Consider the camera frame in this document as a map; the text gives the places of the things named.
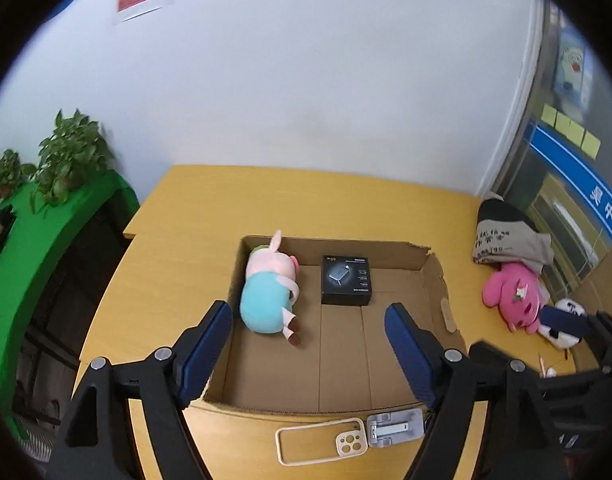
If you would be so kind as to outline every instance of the gray plastic holder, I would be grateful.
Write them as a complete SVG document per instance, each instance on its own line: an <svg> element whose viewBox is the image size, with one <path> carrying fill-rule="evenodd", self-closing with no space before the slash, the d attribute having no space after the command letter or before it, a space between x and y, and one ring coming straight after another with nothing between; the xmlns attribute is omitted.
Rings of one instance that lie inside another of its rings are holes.
<svg viewBox="0 0 612 480"><path fill-rule="evenodd" d="M368 445L388 447L424 436L424 414L419 408L378 413L366 420Z"/></svg>

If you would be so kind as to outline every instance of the pig plush toy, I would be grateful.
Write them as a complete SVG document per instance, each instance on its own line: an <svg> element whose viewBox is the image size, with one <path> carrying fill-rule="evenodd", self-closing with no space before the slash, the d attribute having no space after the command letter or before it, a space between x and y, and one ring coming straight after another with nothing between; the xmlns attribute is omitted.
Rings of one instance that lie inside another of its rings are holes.
<svg viewBox="0 0 612 480"><path fill-rule="evenodd" d="M482 300L488 307L499 305L511 332L521 327L529 334L537 332L542 307L540 286L537 275L524 264L502 264L484 285Z"/></svg>
<svg viewBox="0 0 612 480"><path fill-rule="evenodd" d="M240 314L253 332L282 332L292 345L301 340L299 322L292 313L300 289L295 282L297 258L279 252L282 232L277 231L270 245L253 249L246 264L246 283L241 292Z"/></svg>

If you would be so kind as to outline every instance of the black box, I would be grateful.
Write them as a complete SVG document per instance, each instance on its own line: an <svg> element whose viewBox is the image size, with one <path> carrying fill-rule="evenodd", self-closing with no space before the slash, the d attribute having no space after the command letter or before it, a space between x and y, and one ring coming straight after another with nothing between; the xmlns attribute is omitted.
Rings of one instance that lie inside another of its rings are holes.
<svg viewBox="0 0 612 480"><path fill-rule="evenodd" d="M324 256L321 263L321 303L365 306L371 301L368 259Z"/></svg>

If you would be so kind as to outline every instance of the plush toy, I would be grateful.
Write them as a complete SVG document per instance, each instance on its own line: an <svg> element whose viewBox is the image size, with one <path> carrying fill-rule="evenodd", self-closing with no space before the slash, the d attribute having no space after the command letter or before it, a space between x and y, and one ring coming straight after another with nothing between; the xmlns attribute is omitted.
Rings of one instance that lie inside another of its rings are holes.
<svg viewBox="0 0 612 480"><path fill-rule="evenodd" d="M581 306L577 301L569 300L568 298L564 298L563 300L559 300L555 303L555 308L559 310L563 310L564 312L568 312L570 314L576 314L577 316L585 316L586 311L584 307ZM566 349L571 348L572 346L579 343L579 338L574 335L566 334L564 332L560 332L559 330L555 330L550 326L541 325L538 328L538 331L541 335L543 335L548 341L553 343L557 348Z"/></svg>
<svg viewBox="0 0 612 480"><path fill-rule="evenodd" d="M521 327L529 334L537 332L542 306L540 286L537 275L524 264L502 264L484 285L481 296L486 306L499 306L511 332Z"/></svg>
<svg viewBox="0 0 612 480"><path fill-rule="evenodd" d="M292 345L298 345L299 322L292 313L300 289L295 282L297 258L280 253L282 232L277 231L268 246L258 246L246 264L246 283L241 292L240 314L253 332L282 332Z"/></svg>

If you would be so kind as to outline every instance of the green cloth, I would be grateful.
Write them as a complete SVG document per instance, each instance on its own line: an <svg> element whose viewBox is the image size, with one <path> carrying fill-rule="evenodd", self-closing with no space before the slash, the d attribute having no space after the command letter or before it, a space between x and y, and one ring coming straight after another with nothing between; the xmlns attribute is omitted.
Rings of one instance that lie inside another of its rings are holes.
<svg viewBox="0 0 612 480"><path fill-rule="evenodd" d="M12 205L17 215L0 253L0 413L14 432L17 359L48 279L73 238L116 191L122 192L131 214L139 208L135 193L115 171L101 173L59 206L44 206L38 195L36 214L30 211L33 189L35 184L26 184L0 205Z"/></svg>

